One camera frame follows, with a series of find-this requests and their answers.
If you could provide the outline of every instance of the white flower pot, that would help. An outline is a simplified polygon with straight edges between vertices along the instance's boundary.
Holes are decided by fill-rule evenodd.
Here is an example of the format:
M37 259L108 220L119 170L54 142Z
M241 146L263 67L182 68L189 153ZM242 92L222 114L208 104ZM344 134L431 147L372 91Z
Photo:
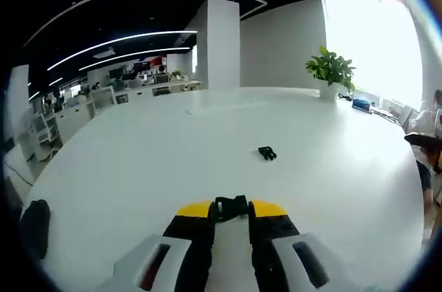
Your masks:
M329 83L325 80L319 80L320 99L326 102L336 102L338 97L339 84L333 83L329 86Z

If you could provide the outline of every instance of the bright window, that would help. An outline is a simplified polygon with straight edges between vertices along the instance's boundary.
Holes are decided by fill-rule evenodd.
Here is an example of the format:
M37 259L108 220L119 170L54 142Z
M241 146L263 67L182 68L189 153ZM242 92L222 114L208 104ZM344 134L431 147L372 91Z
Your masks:
M194 45L192 49L192 73L196 72L197 67L198 67L198 51L196 45Z
M78 92L81 90L81 85L74 85L70 88L70 93L72 94L72 97L78 94Z
M413 108L422 100L414 22L401 0L324 0L327 48L353 60L357 88Z

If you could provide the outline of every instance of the green plant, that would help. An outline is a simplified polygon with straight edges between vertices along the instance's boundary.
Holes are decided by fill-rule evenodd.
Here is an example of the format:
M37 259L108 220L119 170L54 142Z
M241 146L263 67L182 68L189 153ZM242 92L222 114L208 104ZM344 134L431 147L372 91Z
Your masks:
M312 56L313 59L305 64L307 72L313 74L314 79L327 81L329 86L339 83L350 93L353 92L352 78L356 68L350 66L351 59L345 61L342 56L337 57L335 52L329 52L323 46L319 47L319 51L321 56Z

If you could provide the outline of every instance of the black clip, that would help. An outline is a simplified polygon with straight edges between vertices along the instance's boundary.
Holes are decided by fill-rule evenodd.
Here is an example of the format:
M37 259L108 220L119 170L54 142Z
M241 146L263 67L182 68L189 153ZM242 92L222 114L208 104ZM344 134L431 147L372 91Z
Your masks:
M276 154L274 153L273 149L271 147L260 147L258 148L258 151L265 159L270 159L273 161L273 159L277 158Z
M247 215L249 207L245 195L239 195L235 199L228 197L217 197L212 202L213 212L212 218L215 222L226 222L237 216Z

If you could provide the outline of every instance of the ceiling light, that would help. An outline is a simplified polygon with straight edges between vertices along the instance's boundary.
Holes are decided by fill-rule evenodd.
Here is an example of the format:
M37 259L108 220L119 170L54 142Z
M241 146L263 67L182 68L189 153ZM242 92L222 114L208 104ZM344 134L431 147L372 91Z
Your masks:
M142 33L142 34L140 34L140 35L131 35L131 36L129 36L129 37L124 37L124 38L119 38L119 39L115 39L115 40L110 40L110 41L107 41L107 42L101 43L101 44L99 44L99 45L96 45L96 46L93 46L93 47L89 47L89 48L87 48L87 49L85 49L85 50L82 50L82 51L80 51L80 52L76 52L75 54L73 54L73 55L71 55L71 56L68 56L68 57L65 58L65 59L62 59L60 62L57 62L57 63L54 64L53 66L49 67L47 70L49 71L49 70L55 68L56 66L58 66L59 64L62 64L63 62L66 62L67 60L72 59L73 57L75 57L75 56L77 56L77 55L80 55L80 54L82 54L82 53L84 53L84 52L88 52L89 50L92 50L92 49L95 49L95 48L98 48L98 47L101 47L101 46L105 46L105 45L108 45L108 44L113 43L113 42L123 41L123 40L128 40L128 39L133 39L133 38L148 37L148 36L151 36L151 35L176 35L176 34L182 34L182 33L191 33L191 34L195 34L195 33L198 33L198 32L197 32L197 31L164 31L164 32L151 32L151 33Z
M31 97L28 99L28 101L34 99L38 94L40 94L40 92L35 93L33 96L31 96Z
M115 51L113 50L112 47L110 47L108 50L105 50L104 52L96 54L93 57L95 57L96 59L103 59L104 57L109 57L112 55L115 55Z
M55 83L58 83L60 80L62 80L63 79L63 77L61 77L61 78L58 78L57 80L54 80L52 83L50 83L49 84L49 86L51 86L51 85L53 85L53 84L55 84Z
M191 49L191 48L190 47L163 48L163 49L145 50L144 52L133 52L131 54L126 54L126 55L122 55L122 56L113 57L111 59L107 59L106 61L100 61L100 62L91 64L89 66L84 66L83 68L78 69L78 71L90 68L91 66L96 66L96 65L101 64L101 63L109 62L109 61L112 61L114 59L121 59L122 57L133 56L133 55L138 55L138 54L147 54L149 52L163 52L163 51L167 51L167 50L183 50L183 49Z

